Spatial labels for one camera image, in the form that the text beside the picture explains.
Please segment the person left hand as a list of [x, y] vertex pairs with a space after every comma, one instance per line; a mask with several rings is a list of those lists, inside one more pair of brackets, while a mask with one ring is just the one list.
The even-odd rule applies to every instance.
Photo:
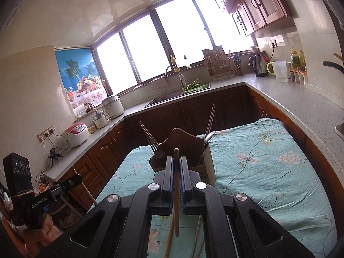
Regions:
[[29, 257], [36, 257], [46, 246], [60, 236], [60, 232], [53, 224], [49, 214], [44, 215], [42, 227], [40, 229], [25, 229], [22, 237], [25, 241], [26, 252]]

